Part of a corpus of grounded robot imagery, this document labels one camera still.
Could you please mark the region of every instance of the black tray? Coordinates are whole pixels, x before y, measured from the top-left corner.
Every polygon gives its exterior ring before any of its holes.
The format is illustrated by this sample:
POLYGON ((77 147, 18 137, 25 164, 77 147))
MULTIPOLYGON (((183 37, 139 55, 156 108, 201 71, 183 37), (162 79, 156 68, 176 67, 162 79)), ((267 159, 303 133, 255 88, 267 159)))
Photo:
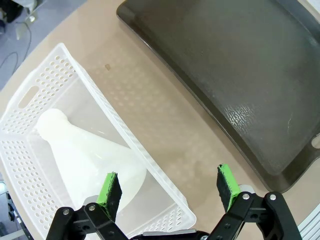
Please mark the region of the black tray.
POLYGON ((320 156, 320 26, 296 0, 127 0, 117 15, 269 190, 288 190, 320 156))

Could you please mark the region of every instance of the white bottle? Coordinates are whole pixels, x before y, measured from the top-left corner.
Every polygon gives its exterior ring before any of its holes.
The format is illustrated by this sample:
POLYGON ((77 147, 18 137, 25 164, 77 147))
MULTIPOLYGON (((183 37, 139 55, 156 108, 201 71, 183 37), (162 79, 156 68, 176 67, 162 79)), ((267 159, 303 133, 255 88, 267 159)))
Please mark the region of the white bottle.
POLYGON ((76 207, 99 195, 107 173, 118 173, 121 211, 142 186, 147 169, 132 149, 72 125, 59 109, 49 109, 36 128, 49 142, 69 196, 76 207))

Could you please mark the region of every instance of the silver bolt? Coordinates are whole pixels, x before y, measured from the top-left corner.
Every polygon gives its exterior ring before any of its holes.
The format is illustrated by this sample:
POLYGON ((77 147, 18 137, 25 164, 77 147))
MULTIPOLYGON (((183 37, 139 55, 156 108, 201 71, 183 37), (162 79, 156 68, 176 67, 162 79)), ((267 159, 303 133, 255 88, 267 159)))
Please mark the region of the silver bolt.
POLYGON ((276 195, 274 195, 274 194, 271 194, 271 195, 270 195, 270 200, 274 201, 274 200, 276 200, 276 198, 277 198, 276 195))
POLYGON ((91 205, 91 206, 89 207, 89 211, 93 211, 93 210, 95 210, 95 209, 96 209, 95 205, 91 205))
POLYGON ((63 213, 63 215, 68 215, 69 214, 69 209, 65 209, 62 213, 63 213))
POLYGON ((249 196, 248 193, 245 193, 245 194, 242 195, 242 198, 243 198, 244 200, 248 200, 248 199, 250 198, 250 196, 249 196))

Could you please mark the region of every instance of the white plastic basket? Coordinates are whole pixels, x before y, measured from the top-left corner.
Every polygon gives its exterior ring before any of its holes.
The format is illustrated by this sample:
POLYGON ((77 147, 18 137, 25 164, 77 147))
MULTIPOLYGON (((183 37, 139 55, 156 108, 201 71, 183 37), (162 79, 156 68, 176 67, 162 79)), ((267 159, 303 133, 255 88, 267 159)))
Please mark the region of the white plastic basket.
POLYGON ((56 210, 73 207, 51 148, 34 129, 41 113, 50 108, 62 110, 80 128, 130 147, 147 167, 140 191, 117 215, 116 223, 129 238, 195 224, 186 198, 60 43, 27 76, 0 120, 0 157, 5 171, 29 218, 23 220, 31 221, 43 238, 56 210))

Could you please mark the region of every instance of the table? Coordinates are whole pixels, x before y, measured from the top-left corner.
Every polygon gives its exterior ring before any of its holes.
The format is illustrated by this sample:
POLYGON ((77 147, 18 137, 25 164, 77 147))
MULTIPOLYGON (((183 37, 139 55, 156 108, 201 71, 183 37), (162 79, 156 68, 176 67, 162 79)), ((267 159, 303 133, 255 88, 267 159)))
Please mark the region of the table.
MULTIPOLYGON (((236 147, 154 53, 116 16, 122 0, 88 0, 52 31, 28 56, 0 92, 0 112, 27 74, 63 42, 86 69, 104 96, 184 194, 195 213, 195 227, 210 232, 224 209, 216 188, 217 166, 227 163, 239 184, 266 188, 236 147)), ((320 20, 308 3, 306 7, 320 20)), ((0 164, 4 180, 7 174, 0 164)), ((315 161, 284 197, 297 224, 320 202, 315 161)), ((12 186, 9 192, 27 228, 28 221, 12 186)), ((247 224, 239 239, 260 239, 255 224, 247 224)))

